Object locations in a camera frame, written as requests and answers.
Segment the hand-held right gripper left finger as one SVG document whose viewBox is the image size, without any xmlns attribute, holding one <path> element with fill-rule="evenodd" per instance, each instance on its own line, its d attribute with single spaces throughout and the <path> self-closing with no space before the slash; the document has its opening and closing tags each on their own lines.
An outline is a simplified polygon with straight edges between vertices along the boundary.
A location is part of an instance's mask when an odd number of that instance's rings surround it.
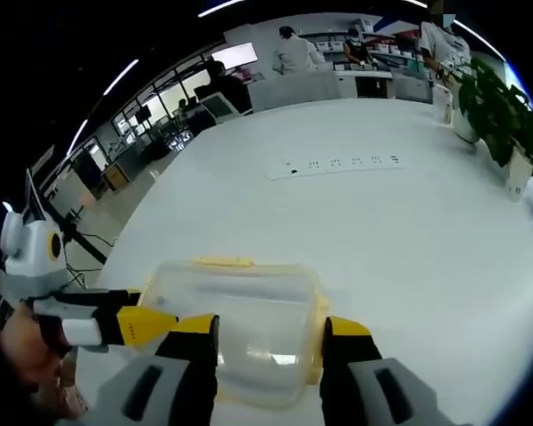
<svg viewBox="0 0 533 426">
<path fill-rule="evenodd" d="M 219 315 L 181 320 L 155 354 L 99 389 L 92 425 L 209 425 L 218 392 Z"/>
</svg>

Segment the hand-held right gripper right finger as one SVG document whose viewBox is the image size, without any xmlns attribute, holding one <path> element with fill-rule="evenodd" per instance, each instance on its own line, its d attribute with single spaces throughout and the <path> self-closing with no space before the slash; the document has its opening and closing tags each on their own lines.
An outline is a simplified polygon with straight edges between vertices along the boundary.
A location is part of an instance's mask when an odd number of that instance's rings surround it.
<svg viewBox="0 0 533 426">
<path fill-rule="evenodd" d="M 435 391 L 398 359 L 384 358 L 362 324 L 330 316 L 322 339 L 326 425 L 441 425 Z"/>
</svg>

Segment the person's left hand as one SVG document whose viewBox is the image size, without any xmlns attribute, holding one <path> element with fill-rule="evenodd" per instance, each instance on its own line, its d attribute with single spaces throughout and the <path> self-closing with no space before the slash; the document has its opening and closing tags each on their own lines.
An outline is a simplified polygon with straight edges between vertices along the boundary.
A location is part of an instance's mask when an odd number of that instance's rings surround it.
<svg viewBox="0 0 533 426">
<path fill-rule="evenodd" d="M 20 304 L 0 332 L 0 345 L 22 387 L 30 394 L 45 385 L 76 385 L 76 363 L 68 355 L 62 358 L 48 346 L 33 311 Z"/>
</svg>

